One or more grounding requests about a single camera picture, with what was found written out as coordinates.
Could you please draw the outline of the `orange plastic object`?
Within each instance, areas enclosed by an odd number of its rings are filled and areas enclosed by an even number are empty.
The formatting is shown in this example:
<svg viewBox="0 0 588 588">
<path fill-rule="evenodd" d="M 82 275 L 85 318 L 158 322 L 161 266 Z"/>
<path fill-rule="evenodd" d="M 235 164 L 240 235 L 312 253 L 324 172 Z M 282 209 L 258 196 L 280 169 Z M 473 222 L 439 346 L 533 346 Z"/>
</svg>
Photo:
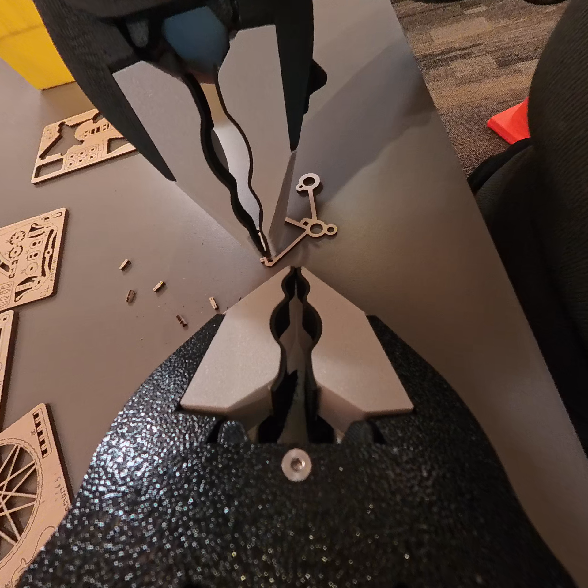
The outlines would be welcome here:
<svg viewBox="0 0 588 588">
<path fill-rule="evenodd" d="M 492 116 L 486 126 L 504 141 L 513 145 L 530 138 L 528 125 L 529 98 Z"/>
</svg>

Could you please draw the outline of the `wooden frame part with rings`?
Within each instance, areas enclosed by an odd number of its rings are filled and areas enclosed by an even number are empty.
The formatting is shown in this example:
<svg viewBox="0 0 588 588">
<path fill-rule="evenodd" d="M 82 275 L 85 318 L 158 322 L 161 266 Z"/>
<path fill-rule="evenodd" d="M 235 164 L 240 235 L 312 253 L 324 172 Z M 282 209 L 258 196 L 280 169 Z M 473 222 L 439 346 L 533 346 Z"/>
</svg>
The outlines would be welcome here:
<svg viewBox="0 0 588 588">
<path fill-rule="evenodd" d="M 269 256 L 261 257 L 260 262 L 263 266 L 267 268 L 275 266 L 303 239 L 305 239 L 305 237 L 318 239 L 324 236 L 332 237 L 336 235 L 338 228 L 335 224 L 327 224 L 318 218 L 315 192 L 320 188 L 320 186 L 321 180 L 316 173 L 306 173 L 299 178 L 298 184 L 296 185 L 296 191 L 299 194 L 307 196 L 310 204 L 311 216 L 303 217 L 301 220 L 285 217 L 285 224 L 297 227 L 301 230 L 301 233 L 279 254 L 271 254 Z"/>
</svg>

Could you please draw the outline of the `wooden sheet with spoked wheel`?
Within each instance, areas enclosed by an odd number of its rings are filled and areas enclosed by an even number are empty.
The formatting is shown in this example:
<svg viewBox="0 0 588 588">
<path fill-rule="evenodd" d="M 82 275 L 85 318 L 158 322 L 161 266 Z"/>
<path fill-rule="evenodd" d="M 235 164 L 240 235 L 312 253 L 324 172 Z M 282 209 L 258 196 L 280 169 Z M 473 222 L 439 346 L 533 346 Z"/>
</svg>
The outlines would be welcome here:
<svg viewBox="0 0 588 588">
<path fill-rule="evenodd" d="M 46 404 L 1 432 L 1 587 L 15 587 L 70 509 Z"/>
</svg>

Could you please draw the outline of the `yellow plastic bin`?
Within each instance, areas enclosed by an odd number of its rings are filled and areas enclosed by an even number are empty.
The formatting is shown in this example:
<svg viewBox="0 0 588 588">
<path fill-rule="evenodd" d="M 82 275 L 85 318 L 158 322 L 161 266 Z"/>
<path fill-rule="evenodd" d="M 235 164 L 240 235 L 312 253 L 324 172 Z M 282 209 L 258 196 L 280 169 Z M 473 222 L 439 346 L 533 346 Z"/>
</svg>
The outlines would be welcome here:
<svg viewBox="0 0 588 588">
<path fill-rule="evenodd" d="M 33 1 L 1 1 L 1 59 L 40 91 L 74 81 Z"/>
</svg>

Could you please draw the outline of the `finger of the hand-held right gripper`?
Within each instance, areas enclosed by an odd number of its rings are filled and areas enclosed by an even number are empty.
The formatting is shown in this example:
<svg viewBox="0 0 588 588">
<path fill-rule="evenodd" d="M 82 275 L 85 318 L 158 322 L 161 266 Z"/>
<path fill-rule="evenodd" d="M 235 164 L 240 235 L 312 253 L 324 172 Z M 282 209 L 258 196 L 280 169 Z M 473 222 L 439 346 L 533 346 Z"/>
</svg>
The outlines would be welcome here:
<svg viewBox="0 0 588 588">
<path fill-rule="evenodd" d="M 283 236 L 296 151 L 290 150 L 276 29 L 264 25 L 236 33 L 219 70 L 219 90 L 228 114 L 244 131 L 251 165 L 240 187 L 251 187 L 261 203 L 261 229 Z"/>
<path fill-rule="evenodd" d="M 114 73 L 114 80 L 181 191 L 242 245 L 267 254 L 239 201 L 236 179 L 217 152 L 212 114 L 196 78 L 174 77 L 139 61 Z"/>
</svg>

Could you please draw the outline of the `wooden sheet with gear parts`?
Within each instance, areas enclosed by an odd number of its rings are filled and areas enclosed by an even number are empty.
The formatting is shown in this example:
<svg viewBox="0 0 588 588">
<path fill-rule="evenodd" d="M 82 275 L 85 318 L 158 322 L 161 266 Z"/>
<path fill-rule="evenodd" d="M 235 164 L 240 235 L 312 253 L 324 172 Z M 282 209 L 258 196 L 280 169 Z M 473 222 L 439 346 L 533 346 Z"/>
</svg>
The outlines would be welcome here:
<svg viewBox="0 0 588 588">
<path fill-rule="evenodd" d="M 60 208 L 1 228 L 1 312 L 54 294 L 67 218 Z"/>
</svg>

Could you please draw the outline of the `wooden sheet with star cutout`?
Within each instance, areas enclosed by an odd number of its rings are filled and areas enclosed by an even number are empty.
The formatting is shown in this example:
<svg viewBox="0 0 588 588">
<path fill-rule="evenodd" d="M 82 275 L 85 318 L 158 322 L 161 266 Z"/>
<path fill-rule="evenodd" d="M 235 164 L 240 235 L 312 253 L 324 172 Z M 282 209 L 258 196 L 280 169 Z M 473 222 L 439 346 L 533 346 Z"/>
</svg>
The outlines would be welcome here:
<svg viewBox="0 0 588 588">
<path fill-rule="evenodd" d="M 136 152 L 97 109 L 45 126 L 31 183 L 36 185 Z"/>
</svg>

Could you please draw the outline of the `wooden sheet with slots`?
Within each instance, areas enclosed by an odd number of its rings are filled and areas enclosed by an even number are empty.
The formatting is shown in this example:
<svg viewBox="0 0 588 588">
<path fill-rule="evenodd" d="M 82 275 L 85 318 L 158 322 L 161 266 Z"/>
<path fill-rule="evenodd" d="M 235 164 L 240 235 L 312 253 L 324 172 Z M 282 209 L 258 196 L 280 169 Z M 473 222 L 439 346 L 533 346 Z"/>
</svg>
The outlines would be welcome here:
<svg viewBox="0 0 588 588">
<path fill-rule="evenodd" d="M 17 312 L 8 310 L 1 313 L 1 421 L 5 412 L 17 326 Z"/>
</svg>

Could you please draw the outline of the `black office chair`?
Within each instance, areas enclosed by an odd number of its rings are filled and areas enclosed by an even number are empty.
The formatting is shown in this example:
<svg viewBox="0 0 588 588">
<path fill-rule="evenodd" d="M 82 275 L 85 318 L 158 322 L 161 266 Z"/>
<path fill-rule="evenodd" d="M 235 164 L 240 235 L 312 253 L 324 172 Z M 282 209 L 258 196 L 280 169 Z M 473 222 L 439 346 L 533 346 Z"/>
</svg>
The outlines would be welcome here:
<svg viewBox="0 0 588 588">
<path fill-rule="evenodd" d="M 468 184 L 587 454 L 587 1 L 550 35 L 527 120 Z"/>
</svg>

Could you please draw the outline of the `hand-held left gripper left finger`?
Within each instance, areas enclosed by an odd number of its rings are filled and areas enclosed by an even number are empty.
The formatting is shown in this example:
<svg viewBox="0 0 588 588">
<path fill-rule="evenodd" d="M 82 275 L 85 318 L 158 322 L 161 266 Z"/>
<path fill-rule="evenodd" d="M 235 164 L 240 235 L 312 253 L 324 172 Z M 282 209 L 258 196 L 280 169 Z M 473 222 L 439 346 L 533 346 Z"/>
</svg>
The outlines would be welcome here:
<svg viewBox="0 0 588 588">
<path fill-rule="evenodd" d="M 295 267 L 288 266 L 233 305 L 195 371 L 180 407 L 197 415 L 236 420 L 250 430 L 268 419 L 280 422 Z"/>
</svg>

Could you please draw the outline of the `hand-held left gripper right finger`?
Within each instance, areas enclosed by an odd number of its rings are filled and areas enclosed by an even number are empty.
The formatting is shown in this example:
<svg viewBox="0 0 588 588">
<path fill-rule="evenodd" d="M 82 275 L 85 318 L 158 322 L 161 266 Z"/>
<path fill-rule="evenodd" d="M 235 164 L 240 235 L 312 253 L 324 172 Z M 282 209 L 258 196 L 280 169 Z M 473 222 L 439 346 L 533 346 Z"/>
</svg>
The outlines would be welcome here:
<svg viewBox="0 0 588 588">
<path fill-rule="evenodd" d="M 334 442 L 356 422 L 410 413 L 413 402 L 367 315 L 298 268 L 305 353 L 305 419 L 310 442 Z"/>
</svg>

